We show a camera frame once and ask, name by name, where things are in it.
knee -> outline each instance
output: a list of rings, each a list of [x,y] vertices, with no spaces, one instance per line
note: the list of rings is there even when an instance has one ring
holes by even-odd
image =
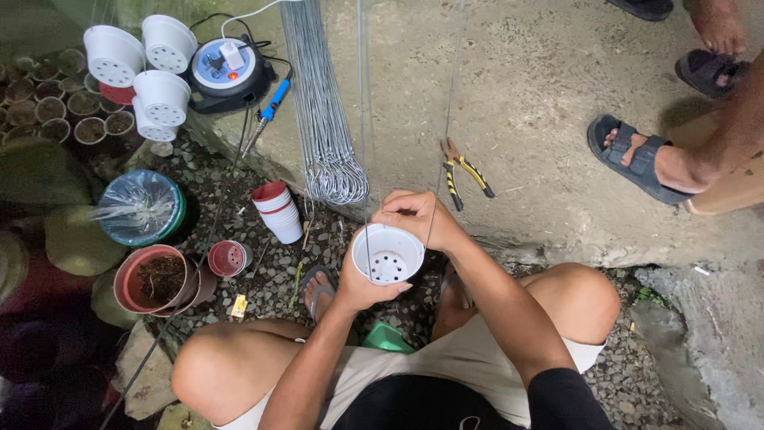
[[[576,262],[565,262],[550,269],[565,277],[566,294],[586,301],[596,308],[618,315],[620,297],[613,283],[600,271]]]

pliers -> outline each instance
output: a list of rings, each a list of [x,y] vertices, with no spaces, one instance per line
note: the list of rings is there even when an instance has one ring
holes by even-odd
[[[466,171],[470,172],[472,177],[477,181],[477,184],[480,185],[480,188],[483,190],[485,197],[490,199],[496,197],[496,194],[494,194],[494,192],[490,189],[488,183],[485,181],[485,178],[483,178],[483,175],[480,173],[478,168],[473,166],[469,161],[465,160],[464,155],[459,154],[459,150],[456,149],[456,145],[454,145],[454,142],[451,140],[451,138],[447,138],[445,144],[443,141],[440,141],[440,149],[443,150],[443,155],[445,156],[443,167],[445,168],[445,181],[448,184],[448,192],[454,199],[454,205],[456,206],[457,211],[461,212],[465,208],[465,204],[461,201],[461,197],[459,197],[459,191],[456,189],[456,181],[454,179],[455,163],[465,168]]]

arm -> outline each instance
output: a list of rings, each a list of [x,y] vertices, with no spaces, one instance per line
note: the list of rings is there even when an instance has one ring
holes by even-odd
[[[520,372],[526,388],[544,370],[575,369],[568,349],[541,305],[470,238],[433,193],[394,191],[372,220],[407,230],[451,258],[490,332]]]
[[[355,268],[351,253],[347,252],[339,288],[329,309],[308,337],[305,347],[284,370],[270,394],[258,428],[315,428],[355,315],[378,301],[392,300],[409,288],[408,282],[372,284]]]

bundle of wire hangers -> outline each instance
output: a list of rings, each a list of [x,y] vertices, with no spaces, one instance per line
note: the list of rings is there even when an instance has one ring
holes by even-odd
[[[358,164],[342,108],[319,0],[283,2],[286,51],[295,70],[294,97],[306,193],[332,205],[357,203],[369,183]]]

black sandal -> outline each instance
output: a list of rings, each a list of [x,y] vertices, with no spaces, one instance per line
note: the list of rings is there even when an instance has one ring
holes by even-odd
[[[677,60],[674,71],[676,76],[689,86],[711,99],[718,99],[729,94],[748,73],[750,67],[751,63],[747,61],[736,63],[732,57],[696,49]],[[729,76],[730,79],[727,85],[718,86],[717,80],[723,75]]]
[[[618,129],[618,135],[613,140],[613,144],[605,146],[605,137],[610,134],[612,129]],[[664,138],[652,135],[647,138],[647,142],[634,151],[631,164],[624,166],[621,164],[623,155],[631,148],[631,136],[636,133],[636,129],[631,125],[621,122],[615,116],[610,114],[600,115],[590,125],[587,132],[589,148],[600,161],[607,167],[615,170],[621,176],[632,181],[638,187],[642,188],[647,194],[665,204],[679,204],[694,194],[683,193],[665,187],[658,182],[656,176],[656,153],[658,148],[663,145],[670,145]]]
[[[663,21],[674,10],[671,0],[608,0],[645,21]]]

